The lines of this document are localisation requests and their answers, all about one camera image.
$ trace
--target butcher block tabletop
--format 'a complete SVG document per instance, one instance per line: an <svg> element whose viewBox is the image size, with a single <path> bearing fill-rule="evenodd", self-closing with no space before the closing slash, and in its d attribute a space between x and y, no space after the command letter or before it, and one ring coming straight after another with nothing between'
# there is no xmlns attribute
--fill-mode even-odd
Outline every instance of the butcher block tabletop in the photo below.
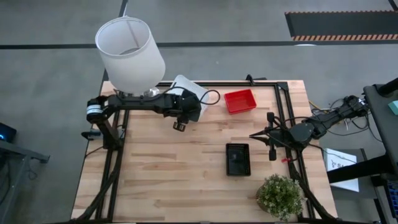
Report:
<svg viewBox="0 0 398 224"><path fill-rule="evenodd" d="M289 84L294 115L311 116L304 82L284 82ZM206 88L218 90L221 94L220 102L208 106L199 122L189 122L185 132L172 128L175 118L163 118L161 114L152 111L129 112L114 222L279 221L258 207L255 194L265 177L272 174L289 176L287 164L281 161L286 157L285 149L278 148L277 160L271 162L268 158L269 147L249 138L250 134L267 126L267 112L278 114L274 88ZM230 115L223 95L249 88L257 108ZM104 82L101 94L114 94L113 89L110 82ZM209 102L215 100L217 95L210 93ZM285 101L282 102L285 117L288 117ZM226 143L249 144L249 177L226 175ZM90 141L86 153L100 146L102 140ZM100 149L85 159L72 218L80 216L98 193L105 159L105 149ZM303 159L311 191L326 210L336 217L321 151L308 147L303 152ZM105 215L108 201L109 197L106 197ZM295 220L297 217L292 215L290 221Z"/></svg>

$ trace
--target red plastic tray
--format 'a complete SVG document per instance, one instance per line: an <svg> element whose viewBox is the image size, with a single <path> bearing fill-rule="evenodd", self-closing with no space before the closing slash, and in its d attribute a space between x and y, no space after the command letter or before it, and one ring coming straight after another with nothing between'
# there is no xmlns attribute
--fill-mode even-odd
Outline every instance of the red plastic tray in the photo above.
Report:
<svg viewBox="0 0 398 224"><path fill-rule="evenodd" d="M251 90L239 90L224 94L226 107L230 114L242 113L256 108L257 104Z"/></svg>

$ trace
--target hazard stripe tape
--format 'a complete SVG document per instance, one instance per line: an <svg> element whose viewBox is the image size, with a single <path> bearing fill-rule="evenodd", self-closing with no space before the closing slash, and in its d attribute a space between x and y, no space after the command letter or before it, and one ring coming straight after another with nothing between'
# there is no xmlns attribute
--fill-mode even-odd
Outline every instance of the hazard stripe tape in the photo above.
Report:
<svg viewBox="0 0 398 224"><path fill-rule="evenodd" d="M285 14L305 14L305 13L367 13L367 12L395 12L398 13L398 11L393 11L393 10L368 10L368 11L308 11L308 12L298 12L298 11L290 11L290 12L285 12Z"/></svg>
<svg viewBox="0 0 398 224"><path fill-rule="evenodd" d="M398 40L398 34L369 35L297 35L294 41L328 41L328 40Z"/></svg>

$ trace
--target black rubber mat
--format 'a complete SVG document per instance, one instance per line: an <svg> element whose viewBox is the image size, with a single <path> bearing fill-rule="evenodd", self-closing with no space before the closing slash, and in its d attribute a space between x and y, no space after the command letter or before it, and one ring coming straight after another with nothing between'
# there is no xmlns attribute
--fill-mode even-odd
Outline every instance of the black rubber mat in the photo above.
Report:
<svg viewBox="0 0 398 224"><path fill-rule="evenodd" d="M286 12L293 40L398 39L395 11Z"/></svg>

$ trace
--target plant pot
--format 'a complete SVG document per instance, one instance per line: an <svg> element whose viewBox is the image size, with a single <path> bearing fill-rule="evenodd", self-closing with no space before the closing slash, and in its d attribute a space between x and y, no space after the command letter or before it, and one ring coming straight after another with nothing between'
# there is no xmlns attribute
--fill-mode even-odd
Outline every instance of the plant pot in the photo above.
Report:
<svg viewBox="0 0 398 224"><path fill-rule="evenodd" d="M261 185L261 187L259 187L259 189L257 190L257 193L256 193L256 202L257 202L257 204L259 205L259 207L261 208L261 210L263 210L263 211L265 211L265 212L268 212L268 208L266 207L266 205L264 205L263 203L260 203L260 202L258 201L258 198L259 198L259 195L260 195L260 189L263 188L263 187L264 187L264 184Z"/></svg>

